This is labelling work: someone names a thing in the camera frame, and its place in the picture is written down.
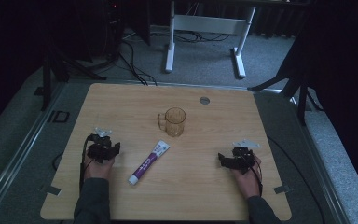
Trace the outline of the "person's right hand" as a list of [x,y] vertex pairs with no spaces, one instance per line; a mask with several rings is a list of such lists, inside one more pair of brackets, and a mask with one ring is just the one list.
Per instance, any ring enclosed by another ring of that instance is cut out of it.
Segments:
[[234,175],[234,178],[237,182],[237,185],[240,189],[240,192],[245,200],[252,196],[260,196],[261,189],[261,181],[262,177],[259,172],[259,168],[254,166],[254,171],[248,171],[245,174],[242,174],[238,170],[232,170],[231,173]]

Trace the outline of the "person's left hand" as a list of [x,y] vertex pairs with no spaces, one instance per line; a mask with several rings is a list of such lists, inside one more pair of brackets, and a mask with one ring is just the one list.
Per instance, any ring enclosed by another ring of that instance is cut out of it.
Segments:
[[84,160],[84,179],[102,178],[108,180],[110,178],[114,163],[115,159],[104,161],[103,163],[98,163],[94,159],[86,157]]

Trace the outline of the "black metal stand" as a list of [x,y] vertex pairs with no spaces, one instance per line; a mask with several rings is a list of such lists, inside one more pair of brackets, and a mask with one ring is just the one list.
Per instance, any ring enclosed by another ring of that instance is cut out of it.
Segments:
[[42,111],[45,111],[50,102],[52,101],[52,88],[51,88],[51,74],[54,74],[59,82],[67,82],[69,80],[69,74],[66,70],[66,65],[69,64],[75,68],[80,74],[86,75],[91,79],[105,80],[105,77],[101,77],[91,72],[81,63],[71,59],[65,55],[56,46],[52,45],[48,48],[48,54],[44,58],[42,66],[42,87],[36,89],[36,93],[43,97]]
[[262,91],[284,79],[287,83],[282,89],[284,98],[291,98],[299,91],[296,116],[302,125],[306,125],[305,111],[307,97],[310,95],[310,73],[315,59],[312,50],[305,43],[296,39],[284,58],[276,76],[259,85],[249,88],[249,91]]

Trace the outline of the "grey tape strip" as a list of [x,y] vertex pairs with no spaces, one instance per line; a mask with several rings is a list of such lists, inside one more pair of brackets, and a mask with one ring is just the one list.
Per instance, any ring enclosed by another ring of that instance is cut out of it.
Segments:
[[279,187],[274,188],[274,192],[275,192],[276,194],[288,193],[288,192],[290,192],[291,190],[292,190],[292,189],[291,189],[289,186],[287,186],[287,185],[282,185],[282,186],[279,186]]
[[58,189],[56,187],[53,187],[53,186],[48,186],[48,185],[43,185],[40,188],[40,191],[43,191],[45,193],[49,193],[49,194],[52,194],[52,195],[55,195],[55,196],[59,196],[60,193],[61,193],[60,189]]

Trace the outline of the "white desk frame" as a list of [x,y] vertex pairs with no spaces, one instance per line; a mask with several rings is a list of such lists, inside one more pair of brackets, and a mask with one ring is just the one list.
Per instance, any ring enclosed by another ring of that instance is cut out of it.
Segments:
[[189,31],[201,33],[215,33],[220,35],[238,35],[240,42],[233,49],[233,62],[239,78],[245,78],[245,66],[242,58],[242,51],[245,41],[249,34],[256,7],[250,7],[245,19],[226,19],[216,17],[190,16],[177,14],[175,12],[175,1],[170,4],[170,26],[169,26],[169,45],[165,63],[165,71],[170,73],[173,70],[175,42],[174,34],[176,31]]

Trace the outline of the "amber glass mug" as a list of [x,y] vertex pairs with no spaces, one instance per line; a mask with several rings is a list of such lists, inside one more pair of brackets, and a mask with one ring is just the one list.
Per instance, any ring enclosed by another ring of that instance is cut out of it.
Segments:
[[180,107],[172,107],[158,114],[158,127],[168,136],[179,137],[185,129],[186,112]]

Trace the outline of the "dark computer tower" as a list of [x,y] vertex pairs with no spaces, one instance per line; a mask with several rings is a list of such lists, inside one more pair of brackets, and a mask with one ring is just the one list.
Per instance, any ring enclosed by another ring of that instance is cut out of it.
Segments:
[[105,42],[103,52],[109,60],[115,61],[120,51],[124,32],[124,14],[122,0],[103,1],[103,25]]

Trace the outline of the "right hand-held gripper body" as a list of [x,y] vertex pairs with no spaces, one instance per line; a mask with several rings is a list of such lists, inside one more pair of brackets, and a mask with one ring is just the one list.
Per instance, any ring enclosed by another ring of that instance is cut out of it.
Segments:
[[231,169],[238,170],[242,174],[247,173],[248,171],[254,171],[254,166],[257,168],[260,167],[260,163],[255,159],[254,152],[250,149],[254,143],[249,143],[247,140],[242,140],[240,142],[233,142],[233,164]]

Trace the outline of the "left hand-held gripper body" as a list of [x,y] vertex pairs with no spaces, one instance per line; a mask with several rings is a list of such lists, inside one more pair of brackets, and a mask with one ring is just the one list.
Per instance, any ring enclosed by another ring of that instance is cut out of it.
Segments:
[[98,163],[103,163],[105,155],[114,154],[110,138],[111,134],[111,130],[103,130],[96,127],[95,133],[88,136],[88,141],[91,141],[92,144],[88,146],[87,155]]

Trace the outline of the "white and purple toothpaste tube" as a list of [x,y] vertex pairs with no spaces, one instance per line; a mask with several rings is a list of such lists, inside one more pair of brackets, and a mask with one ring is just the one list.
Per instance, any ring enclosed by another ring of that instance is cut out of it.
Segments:
[[151,167],[151,165],[161,157],[171,146],[164,142],[163,140],[159,140],[157,144],[154,146],[151,153],[148,157],[143,161],[143,163],[132,173],[129,177],[129,183],[134,186],[138,183],[138,181],[142,178],[142,176],[146,173],[146,171]]

